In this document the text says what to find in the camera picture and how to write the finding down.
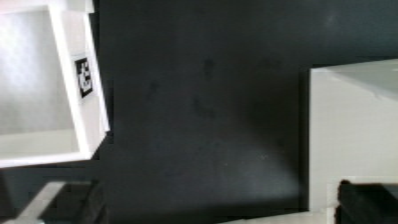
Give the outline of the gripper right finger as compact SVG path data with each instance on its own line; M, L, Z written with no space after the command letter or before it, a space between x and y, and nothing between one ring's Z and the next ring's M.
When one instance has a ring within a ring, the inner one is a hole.
M337 202L333 224L398 224L398 184L342 180Z

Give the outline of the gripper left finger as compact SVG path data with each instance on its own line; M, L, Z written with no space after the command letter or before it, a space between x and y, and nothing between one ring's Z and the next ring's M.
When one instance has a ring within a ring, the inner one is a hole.
M10 224L99 224L101 185L47 182Z

